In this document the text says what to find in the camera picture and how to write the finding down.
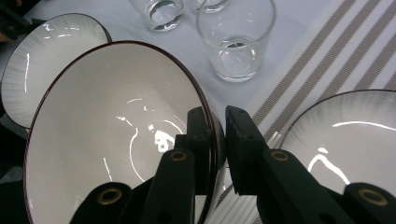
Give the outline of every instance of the white ceramic bowl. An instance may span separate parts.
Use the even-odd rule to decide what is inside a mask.
[[[78,57],[49,88],[32,124],[24,168],[33,222],[69,223],[96,187],[115,181],[134,188],[154,176],[197,106],[215,132],[198,84],[161,49],[121,41]],[[216,167],[215,143],[211,150]],[[218,170],[210,175],[214,184]],[[212,204],[210,194],[197,197],[197,218]]]
[[[304,112],[281,148],[329,189],[366,182],[396,195],[395,115],[394,91],[343,93]]]
[[[58,16],[35,28],[11,55],[3,74],[1,95],[9,117],[30,128],[56,76],[85,51],[109,41],[105,28],[82,14]]]

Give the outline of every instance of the brass screw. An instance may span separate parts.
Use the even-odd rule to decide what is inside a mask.
[[[184,161],[187,159],[187,154],[181,151],[177,151],[171,154],[172,161]]]
[[[97,202],[102,205],[109,205],[118,201],[122,196],[122,191],[117,188],[104,189],[97,197]]]
[[[388,200],[384,197],[384,195],[376,192],[375,190],[360,189],[358,193],[368,203],[372,203],[378,206],[385,206],[388,204]]]
[[[288,161],[289,160],[289,155],[282,151],[273,150],[271,152],[271,156],[277,161]]]

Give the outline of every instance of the striped tablecloth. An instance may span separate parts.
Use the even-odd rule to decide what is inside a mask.
[[[396,1],[333,1],[250,101],[266,140],[306,109],[346,91],[396,91]],[[262,223],[255,197],[223,195],[209,223]]]

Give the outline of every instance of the table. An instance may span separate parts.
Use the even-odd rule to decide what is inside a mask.
[[[396,91],[396,1],[277,0],[276,7],[263,68],[243,83],[215,75],[188,1],[181,24],[166,33],[148,30],[127,0],[42,0],[26,18],[83,13],[99,20],[113,41],[139,40],[167,50],[197,79],[223,125],[226,105],[244,108],[267,140],[284,134],[308,107],[337,93]],[[17,45],[3,46],[1,74]]]
[[[175,30],[166,33],[148,30],[137,11],[127,0],[117,2],[42,0],[25,18],[48,20],[66,13],[83,13],[101,22],[109,31],[113,41],[139,40],[167,50],[192,72],[214,106],[214,111],[218,112],[219,118],[224,121],[225,106],[247,107],[249,99],[262,87],[263,83],[270,80],[275,68],[283,61],[326,5],[327,1],[324,0],[317,1],[315,4],[308,0],[299,1],[299,3],[276,1],[276,26],[269,42],[264,67],[255,78],[239,84],[225,82],[215,75],[206,57],[204,43],[195,27],[196,12],[188,1],[185,1],[186,14],[181,24]],[[0,76],[3,75],[7,59],[17,44],[18,42],[11,43],[1,50]]]

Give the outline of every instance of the clear glass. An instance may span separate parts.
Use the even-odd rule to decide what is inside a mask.
[[[177,27],[183,18],[182,0],[128,0],[139,11],[145,24],[154,31]]]
[[[208,0],[205,3],[205,10],[207,12],[218,12],[225,8],[229,0]],[[190,0],[195,9],[199,9],[204,0]]]
[[[260,70],[276,20],[272,0],[229,0],[210,12],[205,0],[198,10],[197,28],[216,73],[224,80],[246,81]]]

